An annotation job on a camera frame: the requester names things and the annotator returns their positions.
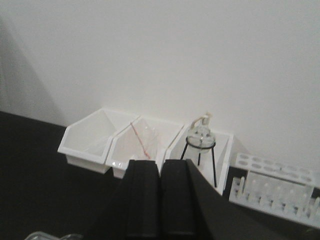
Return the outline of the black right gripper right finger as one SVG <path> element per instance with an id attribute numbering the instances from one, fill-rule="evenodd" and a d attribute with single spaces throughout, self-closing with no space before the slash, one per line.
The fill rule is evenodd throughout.
<path id="1" fill-rule="evenodd" d="M 240 207 L 220 195 L 191 160 L 161 170 L 163 240 L 318 240 L 320 231 Z"/>

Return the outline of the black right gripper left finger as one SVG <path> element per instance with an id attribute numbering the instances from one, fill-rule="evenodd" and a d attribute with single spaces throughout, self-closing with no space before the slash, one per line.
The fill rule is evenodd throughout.
<path id="1" fill-rule="evenodd" d="M 151 160 L 130 160 L 125 175 L 85 240 L 158 240 L 160 177 Z"/>

